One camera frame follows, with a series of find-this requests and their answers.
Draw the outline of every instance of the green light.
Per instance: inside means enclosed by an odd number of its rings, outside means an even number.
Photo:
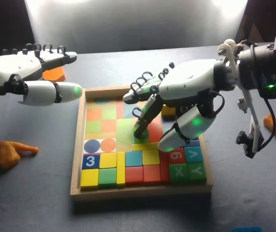
[[[202,119],[201,118],[194,118],[192,125],[193,126],[199,126],[202,124]]]
[[[200,135],[203,134],[203,133],[204,133],[203,131],[198,132],[195,136],[198,137],[198,136],[200,136]]]
[[[173,150],[173,147],[168,147],[167,149],[166,149],[166,151],[172,151]]]
[[[81,96],[82,95],[82,88],[80,86],[75,86],[74,87],[74,93],[77,96]]]

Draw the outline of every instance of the robotic hand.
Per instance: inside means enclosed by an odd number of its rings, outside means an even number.
[[[250,49],[244,50],[244,44]],[[123,101],[134,104],[148,100],[139,116],[133,111],[138,118],[133,129],[134,136],[141,136],[165,104],[177,108],[177,122],[162,136],[158,149],[167,152],[184,146],[204,133],[224,107],[225,100],[219,92],[232,91],[238,86],[243,97],[239,98],[237,105],[245,113],[249,108],[252,117],[250,134],[241,131],[236,143],[244,144],[245,154],[250,158],[262,150],[276,130],[275,115],[268,102],[268,99],[276,98],[276,40],[262,46],[247,40],[237,45],[233,40],[226,40],[219,46],[218,54],[225,58],[193,60],[176,67],[171,63],[171,71],[164,69],[158,77],[145,72],[132,83]],[[259,91],[273,117],[273,132],[265,143],[252,104],[251,89]],[[213,99],[216,96],[222,98],[222,104],[214,110]]]
[[[0,95],[23,95],[25,105],[44,106],[78,99],[82,87],[75,83],[38,81],[42,73],[70,64],[77,59],[75,52],[67,52],[64,46],[52,50],[52,45],[27,44],[28,49],[18,52],[3,50],[0,56]]]

